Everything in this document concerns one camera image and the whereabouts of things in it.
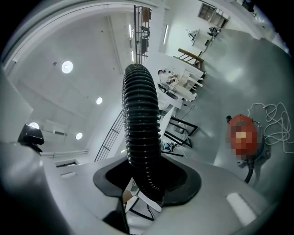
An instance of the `wooden chair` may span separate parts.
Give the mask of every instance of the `wooden chair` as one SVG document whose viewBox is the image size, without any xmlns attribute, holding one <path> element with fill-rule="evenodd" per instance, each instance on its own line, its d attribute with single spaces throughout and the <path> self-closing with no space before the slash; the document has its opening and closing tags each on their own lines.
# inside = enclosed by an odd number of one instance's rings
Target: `wooden chair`
<svg viewBox="0 0 294 235">
<path fill-rule="evenodd" d="M 183 55 L 181 55 L 180 57 L 173 56 L 174 58 L 177 58 L 177 59 L 179 59 L 179 60 L 181 60 L 181 61 L 183 61 L 183 62 L 185 62 L 185 63 L 187 63 L 189 65 L 192 65 L 193 67 L 201 70 L 202 72 L 205 72 L 204 65 L 203 65 L 204 59 L 202 59 L 199 56 L 196 56 L 196 55 L 192 54 L 191 52 L 186 51 L 186 50 L 184 50 L 182 48 L 179 48 L 178 52 L 183 53 Z"/>
</svg>

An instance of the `black frame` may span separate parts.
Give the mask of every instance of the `black frame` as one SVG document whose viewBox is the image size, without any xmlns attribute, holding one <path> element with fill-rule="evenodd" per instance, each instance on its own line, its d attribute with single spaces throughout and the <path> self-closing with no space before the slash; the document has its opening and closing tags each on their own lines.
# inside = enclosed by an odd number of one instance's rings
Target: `black frame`
<svg viewBox="0 0 294 235">
<path fill-rule="evenodd" d="M 149 44 L 149 35 L 150 35 L 149 22 L 150 22 L 150 18 L 151 18 L 152 9 L 149 8 L 150 12 L 149 12 L 148 22 L 144 22 L 144 24 L 143 24 L 143 9 L 144 8 L 147 8 L 147 7 L 134 5 L 136 63 L 138 63 L 138 64 L 143 64 L 145 62 L 145 59 L 148 58 L 148 44 Z M 143 50 L 142 39 L 146 40 L 146 45 L 144 48 L 146 50 Z"/>
<path fill-rule="evenodd" d="M 175 156 L 179 156 L 179 157 L 183 157 L 184 156 L 182 154 L 177 154 L 177 153 L 172 153 L 172 152 L 164 152 L 164 151 L 161 151 L 161 153 L 175 155 Z"/>
<path fill-rule="evenodd" d="M 174 125 L 174 126 L 176 126 L 178 128 L 181 128 L 181 129 L 185 130 L 186 132 L 188 132 L 188 136 L 191 136 L 198 129 L 198 126 L 193 125 L 193 124 L 188 123 L 188 122 L 185 122 L 183 120 L 177 119 L 177 118 L 175 118 L 173 116 L 171 116 L 170 119 L 174 120 L 174 121 L 177 121 L 179 123 L 186 124 L 187 126 L 193 127 L 193 130 L 189 133 L 186 128 L 183 128 L 183 127 L 181 127 L 181 126 L 179 126 L 179 125 L 177 125 L 175 123 L 169 122 L 170 124 L 172 124 L 172 125 Z M 166 136 L 170 140 L 174 141 L 175 143 L 179 144 L 180 146 L 183 146 L 185 144 L 185 145 L 189 146 L 190 148 L 193 148 L 191 140 L 188 137 L 185 140 L 182 140 L 179 137 L 175 136 L 174 134 L 172 134 L 171 132 L 168 132 L 168 131 L 165 131 L 164 136 Z"/>
<path fill-rule="evenodd" d="M 116 138 L 118 137 L 121 129 L 124 126 L 124 117 L 123 117 L 123 111 L 120 111 L 118 117 L 115 119 L 111 129 L 107 133 L 104 142 L 102 146 L 100 147 L 96 157 L 95 157 L 95 162 L 99 160 L 106 159 L 112 145 L 114 144 Z"/>
</svg>

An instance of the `window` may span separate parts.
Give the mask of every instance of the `window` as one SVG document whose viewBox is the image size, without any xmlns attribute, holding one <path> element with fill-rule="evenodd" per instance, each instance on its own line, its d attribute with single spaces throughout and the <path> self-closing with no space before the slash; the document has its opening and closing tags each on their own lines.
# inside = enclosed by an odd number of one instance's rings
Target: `window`
<svg viewBox="0 0 294 235">
<path fill-rule="evenodd" d="M 210 21 L 215 9 L 214 6 L 203 3 L 198 16 L 206 21 Z"/>
<path fill-rule="evenodd" d="M 220 9 L 215 10 L 215 14 L 212 17 L 210 23 L 216 25 L 219 28 L 224 27 L 225 23 L 228 21 L 229 16 L 226 15 L 223 11 Z"/>
<path fill-rule="evenodd" d="M 226 22 L 229 20 L 229 16 L 223 11 L 207 3 L 202 4 L 198 17 L 214 24 L 219 28 L 224 27 Z"/>
</svg>

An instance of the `white pipe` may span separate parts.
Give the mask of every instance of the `white pipe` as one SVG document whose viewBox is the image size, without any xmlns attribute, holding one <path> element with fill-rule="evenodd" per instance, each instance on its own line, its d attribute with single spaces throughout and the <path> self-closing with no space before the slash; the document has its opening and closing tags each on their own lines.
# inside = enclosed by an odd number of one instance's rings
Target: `white pipe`
<svg viewBox="0 0 294 235">
<path fill-rule="evenodd" d="M 88 150 L 77 150 L 77 151 L 68 151 L 68 152 L 41 152 L 40 155 L 44 157 L 53 156 L 53 157 L 64 157 L 77 154 L 87 154 Z"/>
</svg>

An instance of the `white surface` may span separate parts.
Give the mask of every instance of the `white surface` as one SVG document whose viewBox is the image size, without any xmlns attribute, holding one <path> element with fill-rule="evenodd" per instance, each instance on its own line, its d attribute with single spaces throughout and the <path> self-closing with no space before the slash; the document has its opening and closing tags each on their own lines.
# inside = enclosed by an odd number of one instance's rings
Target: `white surface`
<svg viewBox="0 0 294 235">
<path fill-rule="evenodd" d="M 197 30 L 195 31 L 194 39 L 192 39 L 192 45 L 191 45 L 191 46 L 194 46 L 195 40 L 196 40 L 196 38 L 197 38 L 199 32 L 200 32 L 200 29 L 197 29 Z"/>
<path fill-rule="evenodd" d="M 62 65 L 61 65 L 61 70 L 64 73 L 70 73 L 74 68 L 74 65 L 71 61 L 65 61 Z"/>
<path fill-rule="evenodd" d="M 165 133 L 165 131 L 166 131 L 166 129 L 167 129 L 167 126 L 169 125 L 170 118 L 171 118 L 171 116 L 172 116 L 172 114 L 173 114 L 174 109 L 175 109 L 175 107 L 172 107 L 172 108 L 167 112 L 167 114 L 164 116 L 164 118 L 163 118 L 162 121 L 161 121 L 161 124 L 160 124 L 160 127 L 159 127 L 159 128 L 160 128 L 160 132 L 159 132 L 159 134 L 160 134 L 160 138 L 163 137 L 163 135 L 164 135 L 164 133 Z"/>
<path fill-rule="evenodd" d="M 50 158 L 54 162 L 77 160 L 79 162 L 79 164 L 93 162 L 93 159 L 91 159 L 88 154 L 72 154 L 72 155 L 68 155 L 68 156 L 56 156 L 54 158 L 51 156 L 48 156 L 48 157 L 43 156 L 41 158 Z"/>
<path fill-rule="evenodd" d="M 257 218 L 250 206 L 238 193 L 231 193 L 226 196 L 226 199 L 243 226 L 247 226 Z"/>
<path fill-rule="evenodd" d="M 125 37 L 128 28 L 124 28 L 124 24 L 128 26 L 128 16 L 128 13 L 111 15 L 121 56 L 128 55 L 130 50 L 129 39 Z M 122 65 L 131 63 L 130 55 L 128 57 L 129 60 L 123 60 Z M 72 61 L 74 66 L 68 74 L 61 71 L 64 61 Z M 42 129 L 45 121 L 50 120 L 65 127 L 67 135 L 56 138 L 54 142 L 46 141 L 43 151 L 85 149 L 93 134 L 104 135 L 102 130 L 94 133 L 95 126 L 113 120 L 105 116 L 102 119 L 106 110 L 121 110 L 114 102 L 121 102 L 122 74 L 119 73 L 109 25 L 104 16 L 84 18 L 53 33 L 23 61 L 19 60 L 10 76 L 34 109 L 27 124 L 37 122 Z M 96 105 L 97 97 L 103 97 L 99 107 Z M 84 136 L 76 141 L 75 136 L 79 132 Z"/>
<path fill-rule="evenodd" d="M 29 126 L 39 129 L 39 125 L 37 123 L 30 123 Z"/>
<path fill-rule="evenodd" d="M 162 211 L 162 208 L 156 202 L 150 200 L 141 191 L 139 191 L 137 197 L 139 197 L 140 199 L 142 199 L 147 205 L 151 206 L 157 212 L 160 213 Z"/>
<path fill-rule="evenodd" d="M 137 197 L 134 196 L 134 197 L 132 197 L 131 199 L 129 199 L 127 201 L 127 205 L 125 206 L 125 212 L 126 213 L 129 211 L 129 209 L 132 207 L 132 205 L 136 202 L 136 200 L 137 200 Z"/>
<path fill-rule="evenodd" d="M 0 67 L 0 141 L 17 142 L 32 111 Z"/>
<path fill-rule="evenodd" d="M 77 133 L 76 136 L 75 136 L 75 138 L 77 140 L 80 140 L 82 137 L 83 137 L 83 134 L 82 133 Z"/>
<path fill-rule="evenodd" d="M 294 152 L 287 151 L 285 146 L 285 145 L 290 145 L 294 143 L 294 141 L 289 141 L 289 139 L 291 139 L 291 135 L 290 135 L 291 121 L 290 121 L 289 114 L 285 105 L 283 103 L 278 103 L 277 105 L 274 105 L 274 104 L 264 105 L 262 103 L 255 103 L 255 104 L 252 104 L 251 107 L 248 109 L 248 117 L 250 115 L 250 110 L 252 109 L 253 105 L 254 106 L 262 105 L 263 109 L 265 109 L 266 111 L 266 122 L 268 122 L 268 125 L 265 128 L 263 128 L 265 143 L 267 145 L 274 145 L 279 142 L 282 142 L 284 153 L 294 153 Z M 281 113 L 280 117 L 279 116 L 276 117 L 279 106 L 282 106 L 283 109 L 281 108 L 279 109 L 279 110 L 282 110 L 282 112 L 279 112 Z M 266 129 L 275 124 L 279 124 L 281 126 L 281 131 L 267 134 L 268 131 L 266 131 Z"/>
<path fill-rule="evenodd" d="M 101 97 L 99 97 L 99 98 L 97 98 L 97 100 L 96 100 L 96 104 L 98 104 L 98 105 L 100 105 L 101 103 L 102 103 L 102 98 Z"/>
<path fill-rule="evenodd" d="M 206 0 L 205 2 L 230 16 L 228 28 L 247 32 L 257 39 L 262 37 L 260 29 L 254 23 L 254 17 L 249 12 L 241 11 L 239 7 L 243 7 L 238 3 L 236 3 L 238 5 L 236 7 L 233 5 L 234 2 L 231 4 L 226 0 Z M 201 50 L 205 50 L 204 44 L 207 39 L 211 38 L 206 32 L 209 32 L 209 27 L 215 27 L 215 25 L 198 17 L 202 2 L 197 0 L 169 0 L 167 5 L 170 7 L 168 12 L 170 19 L 167 22 L 170 24 L 170 30 L 166 38 L 166 48 L 162 52 L 170 56 L 179 56 L 178 48 L 195 55 L 198 55 Z M 199 28 L 200 32 L 195 44 L 191 47 L 188 31 L 195 30 L 195 27 Z"/>
<path fill-rule="evenodd" d="M 169 30 L 169 26 L 166 25 L 166 28 L 165 28 L 165 33 L 164 33 L 164 41 L 163 41 L 163 44 L 165 44 L 165 40 L 166 40 L 166 35 L 168 33 L 168 30 Z"/>
</svg>

